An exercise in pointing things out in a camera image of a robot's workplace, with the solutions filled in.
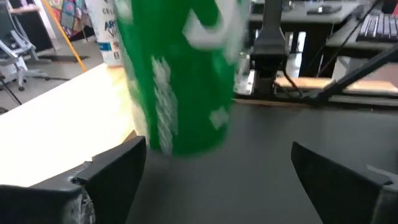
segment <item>white office chair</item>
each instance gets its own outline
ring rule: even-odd
[[[46,73],[39,70],[26,70],[24,67],[18,66],[18,60],[35,49],[35,46],[16,31],[5,1],[0,1],[0,21],[0,66],[14,65],[16,67],[18,90],[25,90],[23,87],[23,83],[26,82],[25,77],[40,77],[46,81],[50,80]]]

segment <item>floor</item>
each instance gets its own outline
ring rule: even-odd
[[[305,34],[300,34],[299,37],[299,50],[303,49]],[[71,50],[67,47],[66,44],[62,44],[59,49],[54,51],[54,49],[48,50],[46,52],[41,52],[40,54],[57,54],[57,55],[73,55]],[[89,58],[84,59],[83,63],[85,64],[87,69],[91,69],[99,64],[101,64],[102,57],[100,51],[98,49],[97,44],[94,42],[94,39],[89,39],[88,41],[82,40],[79,42],[73,43],[74,48],[81,56],[89,56]],[[287,64],[287,73],[291,77],[298,77],[299,75],[299,66],[301,63],[301,54],[291,55],[289,58],[289,62]],[[27,63],[28,69],[39,69],[45,73],[47,73],[50,77],[57,78],[74,78],[82,73],[82,69],[78,63],[50,63],[50,64],[31,64]],[[383,72],[383,69],[380,69],[377,74],[370,75],[369,79],[378,79],[378,80],[389,80],[396,86],[398,86],[398,77],[394,78],[390,75],[383,75],[385,73],[392,74],[392,71],[397,71],[398,67],[388,66],[385,68],[387,72]],[[346,69],[343,64],[338,61],[336,64],[335,72],[333,74],[333,78],[341,78],[346,73]],[[21,100],[22,103],[25,103],[46,91],[55,88],[56,86],[61,85],[64,81],[58,80],[50,80],[45,81],[41,79],[28,78],[27,83],[25,83],[25,91],[19,91],[17,83],[10,82],[9,88],[16,94],[16,96]],[[0,91],[0,107],[11,110],[17,107],[17,103],[12,100],[12,98],[7,94],[6,91]]]

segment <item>keyboard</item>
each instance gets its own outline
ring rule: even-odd
[[[398,42],[398,17],[390,14],[368,15],[356,38],[357,41]]]

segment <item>black table surface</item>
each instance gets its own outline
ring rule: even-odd
[[[235,104],[225,143],[191,159],[149,152],[127,223],[321,223],[293,141],[354,170],[398,173],[398,116]]]

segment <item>soda can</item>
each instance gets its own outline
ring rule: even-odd
[[[226,135],[247,0],[115,0],[137,133],[168,155]]]
[[[109,66],[121,66],[123,63],[113,0],[86,0],[85,2],[104,63]]]

